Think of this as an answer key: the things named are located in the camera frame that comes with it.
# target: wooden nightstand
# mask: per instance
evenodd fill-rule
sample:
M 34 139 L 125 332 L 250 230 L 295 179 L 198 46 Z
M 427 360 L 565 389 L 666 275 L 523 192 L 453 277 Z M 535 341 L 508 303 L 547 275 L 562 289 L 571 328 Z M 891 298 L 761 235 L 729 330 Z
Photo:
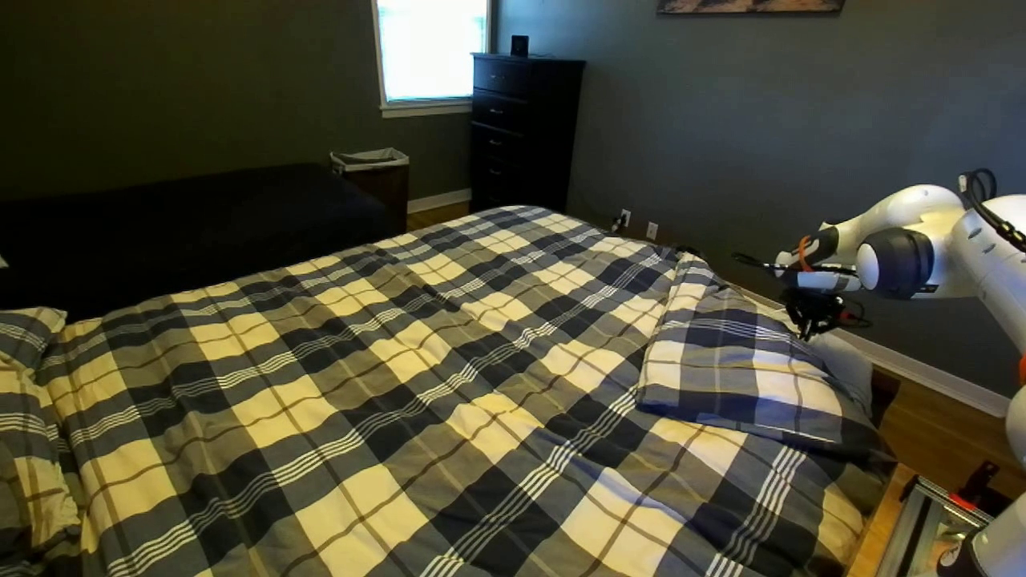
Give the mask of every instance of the wooden nightstand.
M 385 201 L 390 235 L 406 230 L 410 157 L 404 151 L 379 147 L 331 155 L 331 160 L 341 166 L 344 179 Z

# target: black couch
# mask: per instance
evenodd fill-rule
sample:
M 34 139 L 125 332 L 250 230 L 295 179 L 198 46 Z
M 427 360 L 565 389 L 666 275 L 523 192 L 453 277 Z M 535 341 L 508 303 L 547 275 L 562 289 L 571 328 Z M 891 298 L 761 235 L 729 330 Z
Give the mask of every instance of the black couch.
M 94 316 L 387 238 L 335 166 L 289 162 L 0 206 L 0 307 Z

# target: picture frame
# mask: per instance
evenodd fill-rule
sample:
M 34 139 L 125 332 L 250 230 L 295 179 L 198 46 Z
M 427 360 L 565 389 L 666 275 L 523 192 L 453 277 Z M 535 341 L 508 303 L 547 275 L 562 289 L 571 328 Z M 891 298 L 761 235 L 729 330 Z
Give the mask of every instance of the picture frame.
M 659 0 L 662 15 L 837 15 L 848 0 Z

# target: plaid pillow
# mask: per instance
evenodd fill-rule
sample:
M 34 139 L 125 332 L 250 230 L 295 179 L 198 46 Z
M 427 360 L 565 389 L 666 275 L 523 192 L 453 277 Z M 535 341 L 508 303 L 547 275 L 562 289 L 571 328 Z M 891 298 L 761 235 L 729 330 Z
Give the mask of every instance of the plaid pillow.
M 34 575 L 77 555 L 79 515 L 61 470 L 53 393 L 34 365 L 64 328 L 64 310 L 0 310 L 0 575 Z
M 58 307 L 13 307 L 0 310 L 0 365 L 34 373 L 43 352 L 54 342 L 64 328 Z
M 706 260 L 679 266 L 645 350 L 639 408 L 848 457 L 880 453 L 868 412 L 832 382 L 813 347 L 720 283 Z

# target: bed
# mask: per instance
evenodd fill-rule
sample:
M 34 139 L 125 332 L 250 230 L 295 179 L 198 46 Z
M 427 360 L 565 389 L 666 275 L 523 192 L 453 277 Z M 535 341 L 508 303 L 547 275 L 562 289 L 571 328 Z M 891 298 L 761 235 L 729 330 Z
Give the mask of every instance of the bed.
M 706 260 L 505 206 L 0 314 L 0 561 L 77 575 L 845 575 L 865 398 Z

